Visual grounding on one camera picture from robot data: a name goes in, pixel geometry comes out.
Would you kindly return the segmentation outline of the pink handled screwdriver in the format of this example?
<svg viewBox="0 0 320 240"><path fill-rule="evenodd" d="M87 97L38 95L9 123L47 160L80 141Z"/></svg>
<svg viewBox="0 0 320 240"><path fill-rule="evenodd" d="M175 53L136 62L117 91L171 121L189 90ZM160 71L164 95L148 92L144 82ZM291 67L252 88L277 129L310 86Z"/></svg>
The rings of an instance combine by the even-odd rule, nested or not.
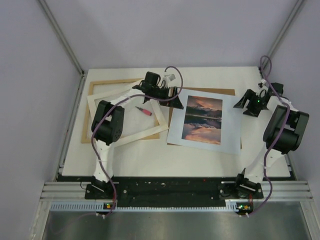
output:
<svg viewBox="0 0 320 240"><path fill-rule="evenodd" d="M136 106L136 108L137 108L139 111L141 111L143 114L145 114L145 115L147 115L147 116L152 116L152 112L151 112L151 111L149 111L149 110L147 110L147 109L145 109L145 108L142 108L142 107L138 107L138 106Z"/></svg>

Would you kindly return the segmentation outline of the cream mat board border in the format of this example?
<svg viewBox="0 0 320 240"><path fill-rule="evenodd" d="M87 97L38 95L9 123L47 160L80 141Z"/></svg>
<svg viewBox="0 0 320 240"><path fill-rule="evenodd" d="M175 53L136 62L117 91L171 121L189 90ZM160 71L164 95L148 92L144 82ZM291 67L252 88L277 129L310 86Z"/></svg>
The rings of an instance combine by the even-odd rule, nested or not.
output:
<svg viewBox="0 0 320 240"><path fill-rule="evenodd" d="M135 81L133 83L129 83L130 86L126 85L125 87L130 89L132 86L137 85L141 81L142 81L142 79L139 78L138 81ZM89 112L90 112L91 119L93 119L93 113L91 113L90 107L92 107L93 104L89 103L89 97L93 96L93 95L94 94L92 94L92 95L88 95L87 94L87 104L88 104L88 107L89 107ZM131 142L142 140L142 138L144 138L144 137L151 136L153 134L166 131L169 128L169 126L167 124L167 121L166 121L166 119L165 119L165 117L163 115L163 112L160 109L159 103L156 102L155 100L151 100L150 104L151 104L152 110L154 112L152 114L152 116L153 116L153 119L154 119L155 126L150 128L150 129L146 129L144 131L141 131L141 132L138 132L138 133L135 133L135 134L132 134L132 135L121 137L115 143L115 147L123 146L123 145L126 145L126 144L131 143Z"/></svg>

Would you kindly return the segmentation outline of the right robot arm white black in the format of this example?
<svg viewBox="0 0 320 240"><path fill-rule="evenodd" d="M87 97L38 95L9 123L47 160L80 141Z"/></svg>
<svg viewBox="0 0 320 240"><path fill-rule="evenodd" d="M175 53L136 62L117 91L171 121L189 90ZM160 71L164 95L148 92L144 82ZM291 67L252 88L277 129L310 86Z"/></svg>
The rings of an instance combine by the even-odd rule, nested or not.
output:
<svg viewBox="0 0 320 240"><path fill-rule="evenodd" d="M268 170L279 158L300 146L310 117L283 97L283 84L267 83L262 79L258 87L258 92L248 89L233 106L245 109L243 114L250 117L257 118L264 110L271 113L262 135L264 145L261 151L235 178L233 192L239 198L262 197L262 180L268 178Z"/></svg>

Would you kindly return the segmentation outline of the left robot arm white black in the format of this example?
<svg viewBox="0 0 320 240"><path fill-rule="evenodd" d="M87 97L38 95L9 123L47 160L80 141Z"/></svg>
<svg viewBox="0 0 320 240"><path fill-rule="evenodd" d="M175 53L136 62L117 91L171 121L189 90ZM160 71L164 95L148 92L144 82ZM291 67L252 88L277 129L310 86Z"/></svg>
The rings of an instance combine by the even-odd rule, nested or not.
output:
<svg viewBox="0 0 320 240"><path fill-rule="evenodd" d="M150 100L161 106L182 110L183 104L179 99L183 84L179 87L169 86L175 79L174 74L164 71L164 76L148 71L144 79L139 80L118 98L101 100L91 124L91 145L96 155L96 166L91 184L102 198L109 198L115 187L113 177L113 152L116 142L123 133L125 113Z"/></svg>

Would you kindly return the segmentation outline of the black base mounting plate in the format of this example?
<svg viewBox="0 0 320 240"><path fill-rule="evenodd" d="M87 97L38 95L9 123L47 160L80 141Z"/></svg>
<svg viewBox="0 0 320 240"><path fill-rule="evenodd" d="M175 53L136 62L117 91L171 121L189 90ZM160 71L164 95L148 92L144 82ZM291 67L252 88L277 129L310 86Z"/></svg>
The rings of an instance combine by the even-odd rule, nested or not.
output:
<svg viewBox="0 0 320 240"><path fill-rule="evenodd" d="M92 181L87 200L116 200L117 206L182 208L222 207L225 200L259 200L262 186L244 177L113 177L112 183Z"/></svg>

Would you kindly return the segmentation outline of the right aluminium corner post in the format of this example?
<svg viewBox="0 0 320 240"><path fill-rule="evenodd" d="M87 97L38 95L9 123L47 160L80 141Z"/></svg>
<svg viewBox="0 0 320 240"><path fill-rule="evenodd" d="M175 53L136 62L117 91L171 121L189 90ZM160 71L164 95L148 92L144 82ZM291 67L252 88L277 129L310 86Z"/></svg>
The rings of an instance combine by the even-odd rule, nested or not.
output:
<svg viewBox="0 0 320 240"><path fill-rule="evenodd" d="M267 56L271 59L275 56L278 49L280 48L281 44L283 43L285 37L287 36L289 30L295 23L296 19L298 18L300 12L303 10L305 4L307 3L307 0L296 0L294 2L294 5L292 9L290 10L286 20L284 21L280 31L278 32L276 38L271 44L271 47L269 48L267 52Z"/></svg>

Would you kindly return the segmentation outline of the aluminium corner post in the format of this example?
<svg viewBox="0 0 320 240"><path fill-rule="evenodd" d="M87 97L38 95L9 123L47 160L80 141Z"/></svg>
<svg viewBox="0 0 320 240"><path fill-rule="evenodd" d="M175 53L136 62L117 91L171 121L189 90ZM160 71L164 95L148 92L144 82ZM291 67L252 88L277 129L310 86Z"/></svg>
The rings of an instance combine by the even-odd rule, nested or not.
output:
<svg viewBox="0 0 320 240"><path fill-rule="evenodd" d="M65 37L65 34L63 33L60 25L58 24L53 12L51 11L48 3L46 0L36 0L38 3L40 9L42 10L44 16L46 17L48 23L50 24L53 32L55 33L56 37L58 38L61 46L63 47L65 53L69 57L71 63L75 67L76 71L80 74L84 74L84 70L78 61L74 51L72 50L67 38Z"/></svg>
<svg viewBox="0 0 320 240"><path fill-rule="evenodd" d="M267 56L271 59L275 56L278 49L280 48L281 44L283 43L285 37L287 36L289 30L295 23L296 19L298 18L300 12L303 10L305 4L307 3L307 0L296 0L294 2L294 5L292 9L290 10L286 20L284 21L280 31L278 32L276 38L271 44L271 47L269 48L267 52Z"/></svg>

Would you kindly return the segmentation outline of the aluminium rail beam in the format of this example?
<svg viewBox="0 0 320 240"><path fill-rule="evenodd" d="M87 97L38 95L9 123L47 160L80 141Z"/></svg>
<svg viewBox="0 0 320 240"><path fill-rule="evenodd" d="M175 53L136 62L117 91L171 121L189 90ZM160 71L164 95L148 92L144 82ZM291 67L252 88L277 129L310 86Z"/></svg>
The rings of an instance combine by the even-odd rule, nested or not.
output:
<svg viewBox="0 0 320 240"><path fill-rule="evenodd" d="M73 201L85 198L86 182L45 182L40 195L41 201ZM312 201L307 181L274 181L270 197L272 202Z"/></svg>

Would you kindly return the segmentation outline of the left aluminium corner post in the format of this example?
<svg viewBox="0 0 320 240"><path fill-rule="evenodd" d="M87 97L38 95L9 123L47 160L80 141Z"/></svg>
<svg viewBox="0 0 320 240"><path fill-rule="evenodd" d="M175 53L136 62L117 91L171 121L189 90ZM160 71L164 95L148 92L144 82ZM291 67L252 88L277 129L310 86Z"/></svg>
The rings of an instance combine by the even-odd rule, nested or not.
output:
<svg viewBox="0 0 320 240"><path fill-rule="evenodd" d="M51 11L48 3L46 0L36 0L38 3L40 9L42 10L44 16L46 17L48 23L50 24L53 32L55 33L56 37L58 38L61 46L63 47L65 53L69 57L71 63L75 67L76 71L80 74L84 74L84 70L78 61L74 51L72 50L67 38L65 37L65 34L63 33L60 25L58 24L53 12Z"/></svg>

